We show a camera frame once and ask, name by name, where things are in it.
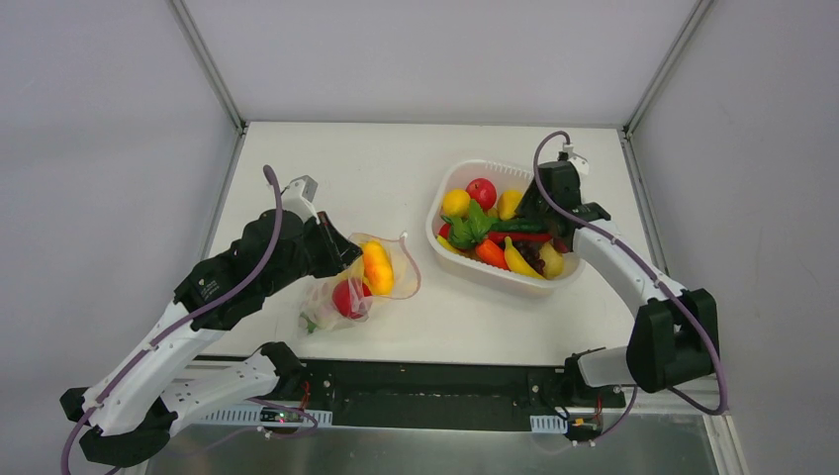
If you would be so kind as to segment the yellow toy cabbage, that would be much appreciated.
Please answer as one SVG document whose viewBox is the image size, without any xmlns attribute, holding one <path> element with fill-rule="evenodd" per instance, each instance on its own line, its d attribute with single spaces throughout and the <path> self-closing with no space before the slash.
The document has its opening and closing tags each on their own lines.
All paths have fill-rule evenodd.
<svg viewBox="0 0 839 475">
<path fill-rule="evenodd" d="M 363 261 L 363 247 L 364 244 L 360 243 L 358 245 L 359 252 L 358 256 L 350 263 L 350 265 L 343 270 L 339 276 L 342 279 L 349 279 L 349 280 L 358 280 L 363 281 L 365 278 L 365 266 Z"/>
</svg>

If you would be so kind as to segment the orange toy mango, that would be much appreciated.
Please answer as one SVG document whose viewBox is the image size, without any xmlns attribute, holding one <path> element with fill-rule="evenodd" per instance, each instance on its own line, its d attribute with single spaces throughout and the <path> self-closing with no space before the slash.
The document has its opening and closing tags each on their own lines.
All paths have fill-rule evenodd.
<svg viewBox="0 0 839 475">
<path fill-rule="evenodd" d="M 390 295 L 395 285 L 394 270 L 385 247 L 377 240 L 361 245 L 364 276 L 374 295 Z"/>
</svg>

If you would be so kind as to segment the red toy tomato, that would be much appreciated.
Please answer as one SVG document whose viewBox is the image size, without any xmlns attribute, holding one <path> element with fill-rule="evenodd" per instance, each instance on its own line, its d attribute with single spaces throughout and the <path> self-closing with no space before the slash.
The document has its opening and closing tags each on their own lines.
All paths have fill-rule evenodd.
<svg viewBox="0 0 839 475">
<path fill-rule="evenodd" d="M 332 303 L 344 318 L 359 320 L 365 318 L 370 309 L 372 292 L 362 280 L 350 278 L 338 282 L 331 294 Z"/>
</svg>

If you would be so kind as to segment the clear zip top bag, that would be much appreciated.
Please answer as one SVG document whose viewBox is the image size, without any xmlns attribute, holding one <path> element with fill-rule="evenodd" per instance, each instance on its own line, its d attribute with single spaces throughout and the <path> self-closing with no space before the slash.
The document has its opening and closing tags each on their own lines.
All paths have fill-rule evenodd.
<svg viewBox="0 0 839 475">
<path fill-rule="evenodd" d="M 396 238 L 376 237 L 364 233 L 355 233 L 350 236 L 350 241 L 355 244 L 365 243 L 370 240 L 377 240 L 385 247 L 394 270 L 395 285 L 393 291 L 390 295 L 374 295 L 372 293 L 372 296 L 369 297 L 369 300 L 371 301 L 369 313 L 365 318 L 359 320 L 348 319 L 345 324 L 339 326 L 336 330 L 318 331 L 314 333 L 341 331 L 361 326 L 369 320 L 380 320 L 387 313 L 385 308 L 387 305 L 392 302 L 411 299 L 419 292 L 421 286 L 421 273 L 416 260 L 409 253 L 407 247 L 407 237 L 408 234 L 406 232 L 401 233 Z M 332 277 L 316 279 L 314 282 L 308 284 L 305 292 L 312 286 L 328 285 L 334 288 L 334 286 L 342 280 L 344 279 L 342 279 L 339 274 Z M 366 278 L 364 278 L 363 282 L 368 285 Z"/>
</svg>

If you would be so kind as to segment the white toy radish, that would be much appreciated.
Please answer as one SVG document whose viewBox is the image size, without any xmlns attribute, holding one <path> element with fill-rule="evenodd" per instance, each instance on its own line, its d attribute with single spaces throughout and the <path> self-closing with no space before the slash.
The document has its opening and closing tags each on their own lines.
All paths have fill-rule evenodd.
<svg viewBox="0 0 839 475">
<path fill-rule="evenodd" d="M 336 330 L 348 321 L 335 306 L 332 290 L 328 285 L 312 286 L 304 293 L 298 318 L 302 334 Z"/>
</svg>

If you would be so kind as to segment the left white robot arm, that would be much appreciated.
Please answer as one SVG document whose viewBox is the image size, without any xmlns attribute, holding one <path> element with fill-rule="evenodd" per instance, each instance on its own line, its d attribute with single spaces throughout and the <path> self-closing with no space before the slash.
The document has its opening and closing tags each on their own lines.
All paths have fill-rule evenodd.
<svg viewBox="0 0 839 475">
<path fill-rule="evenodd" d="M 174 380 L 207 346 L 260 311 L 268 297 L 304 277 L 336 276 L 361 254 L 324 212 L 307 220 L 290 211 L 263 212 L 228 249 L 193 267 L 119 368 L 95 386 L 64 392 L 60 404 L 76 423 L 69 441 L 90 462 L 128 468 L 228 405 L 269 394 L 294 398 L 303 365 L 282 341 L 261 344 L 239 365 L 207 379 Z"/>
</svg>

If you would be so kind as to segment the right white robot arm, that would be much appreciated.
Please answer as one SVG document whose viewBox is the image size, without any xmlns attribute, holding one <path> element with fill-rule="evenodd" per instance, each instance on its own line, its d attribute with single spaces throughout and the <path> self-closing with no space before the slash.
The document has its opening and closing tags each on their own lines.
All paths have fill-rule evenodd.
<svg viewBox="0 0 839 475">
<path fill-rule="evenodd" d="M 626 345 L 578 355 L 578 369 L 561 380 L 567 401 L 587 405 L 609 385 L 655 393 L 713 373 L 719 359 L 713 297 L 685 288 L 634 251 L 603 207 L 583 202 L 570 161 L 535 165 L 517 211 L 593 266 L 634 318 Z"/>
</svg>

